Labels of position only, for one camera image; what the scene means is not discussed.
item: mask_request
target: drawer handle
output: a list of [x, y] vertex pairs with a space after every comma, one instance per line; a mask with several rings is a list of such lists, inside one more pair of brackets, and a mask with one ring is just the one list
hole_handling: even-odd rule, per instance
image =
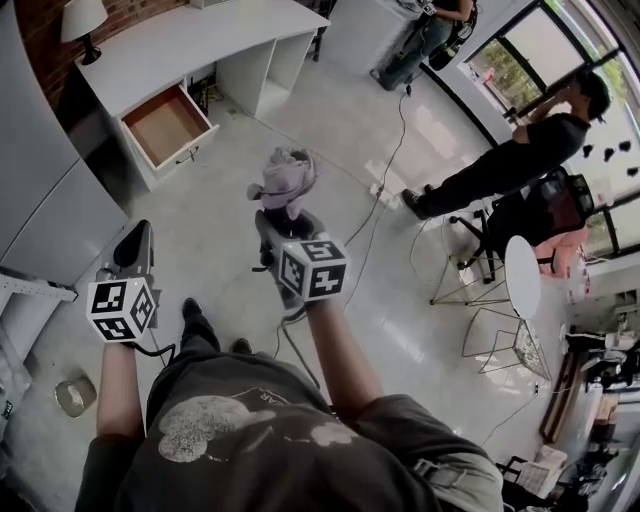
[[195, 154], [198, 152], [198, 150], [200, 149], [200, 146], [196, 146], [195, 151], [191, 151], [191, 149], [189, 149], [189, 156], [187, 158], [185, 158], [184, 160], [176, 160], [176, 165], [181, 164], [182, 162], [186, 162], [187, 160], [189, 160], [189, 158], [191, 158], [192, 162], [195, 162], [196, 159]]

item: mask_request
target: lamp shade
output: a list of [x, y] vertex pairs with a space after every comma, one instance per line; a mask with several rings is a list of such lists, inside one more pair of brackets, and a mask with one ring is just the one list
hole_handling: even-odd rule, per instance
[[102, 25], [107, 16], [101, 0], [71, 0], [62, 13], [60, 40], [66, 43], [88, 34]]

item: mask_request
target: table lamp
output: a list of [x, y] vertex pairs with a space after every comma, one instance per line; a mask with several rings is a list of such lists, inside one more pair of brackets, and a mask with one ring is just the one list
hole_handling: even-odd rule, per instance
[[82, 64], [85, 66], [98, 60], [102, 53], [91, 44], [90, 32], [102, 25], [107, 17], [101, 0], [71, 0], [64, 6], [60, 40], [63, 43], [77, 40], [84, 44]]

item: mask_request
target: black shoe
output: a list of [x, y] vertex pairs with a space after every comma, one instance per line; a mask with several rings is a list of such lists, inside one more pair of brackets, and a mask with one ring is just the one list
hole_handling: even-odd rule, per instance
[[420, 198], [420, 196], [413, 190], [409, 190], [408, 188], [406, 188], [402, 191], [401, 196], [404, 204], [407, 205], [407, 208], [409, 208], [409, 210], [411, 210], [416, 217], [418, 217], [420, 220], [427, 220], [429, 218], [429, 216], [425, 215], [418, 207], [418, 199]]
[[196, 299], [192, 299], [191, 297], [189, 297], [187, 300], [183, 302], [182, 318], [186, 320], [191, 316], [201, 315], [201, 314], [202, 314], [202, 308], [200, 307], [200, 304], [196, 302]]
[[249, 343], [244, 338], [240, 338], [231, 344], [229, 352], [233, 354], [243, 354], [245, 356], [250, 356], [253, 354], [253, 348], [251, 347], [251, 343]]

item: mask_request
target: brick wall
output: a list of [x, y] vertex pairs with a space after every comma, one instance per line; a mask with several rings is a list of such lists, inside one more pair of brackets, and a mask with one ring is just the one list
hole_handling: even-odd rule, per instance
[[[61, 43], [62, 10], [68, 0], [16, 0], [18, 26], [33, 71], [63, 128], [69, 130], [95, 106], [95, 98], [74, 70], [82, 44]], [[103, 0], [109, 18], [91, 33], [94, 44], [188, 0]]]

